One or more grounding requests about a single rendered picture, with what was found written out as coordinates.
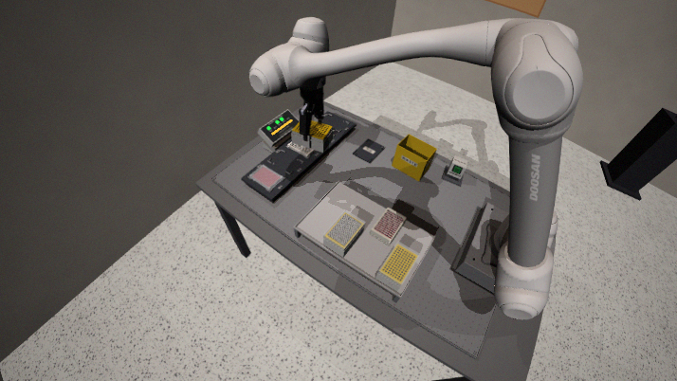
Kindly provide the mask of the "yellow waste bin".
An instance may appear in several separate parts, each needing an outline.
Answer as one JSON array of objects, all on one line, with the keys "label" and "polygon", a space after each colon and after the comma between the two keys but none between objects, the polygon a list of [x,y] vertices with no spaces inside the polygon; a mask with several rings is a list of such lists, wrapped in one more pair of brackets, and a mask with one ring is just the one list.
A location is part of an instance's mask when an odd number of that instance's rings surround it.
[{"label": "yellow waste bin", "polygon": [[428,171],[436,150],[408,134],[397,144],[392,166],[419,182]]}]

